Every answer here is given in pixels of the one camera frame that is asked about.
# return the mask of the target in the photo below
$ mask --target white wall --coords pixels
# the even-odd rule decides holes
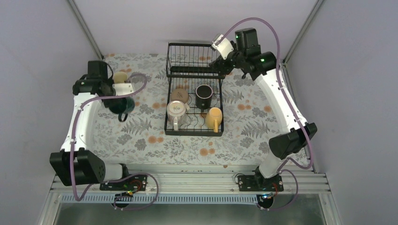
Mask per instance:
[[[396,0],[325,1],[288,62],[346,225],[397,224]]]
[[[260,17],[280,35],[285,56],[316,0],[75,0],[103,54],[166,53],[168,42],[210,42],[247,17]],[[259,22],[263,51],[276,55],[271,31]],[[234,40],[234,33],[228,36]]]
[[[0,21],[0,224],[33,224],[95,54],[65,0],[1,1]]]

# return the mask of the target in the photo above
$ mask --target dark green mug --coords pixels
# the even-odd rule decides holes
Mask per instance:
[[[130,97],[124,97],[121,99],[121,103],[116,105],[116,106],[112,106],[109,107],[109,110],[115,114],[118,114],[118,120],[120,122],[125,122],[129,113],[132,112],[134,110],[135,107],[135,102],[133,100],[133,98]]]

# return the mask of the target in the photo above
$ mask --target black mug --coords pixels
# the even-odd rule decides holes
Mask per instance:
[[[207,84],[202,84],[196,88],[195,104],[196,107],[200,109],[201,113],[205,109],[209,109],[211,107],[211,99],[213,97],[213,93],[213,89]]]

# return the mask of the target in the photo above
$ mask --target mug handle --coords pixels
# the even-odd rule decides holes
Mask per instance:
[[[173,128],[174,128],[174,131],[178,131],[178,118],[177,117],[174,117],[174,119],[173,119]]]
[[[123,120],[122,120],[122,115],[123,115],[123,113],[119,113],[118,119],[119,119],[120,122],[125,122],[126,119],[127,119],[128,114],[126,113],[124,115],[124,119]]]
[[[214,120],[214,132],[218,133],[218,122],[217,122],[217,119]]]

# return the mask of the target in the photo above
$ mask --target metal floor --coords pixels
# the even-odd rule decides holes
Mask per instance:
[[[286,204],[291,195],[275,198],[273,207]],[[260,211],[254,205],[239,204],[154,204],[141,211],[113,210],[104,203],[61,203],[56,225],[323,225],[318,195],[299,195],[283,211]]]

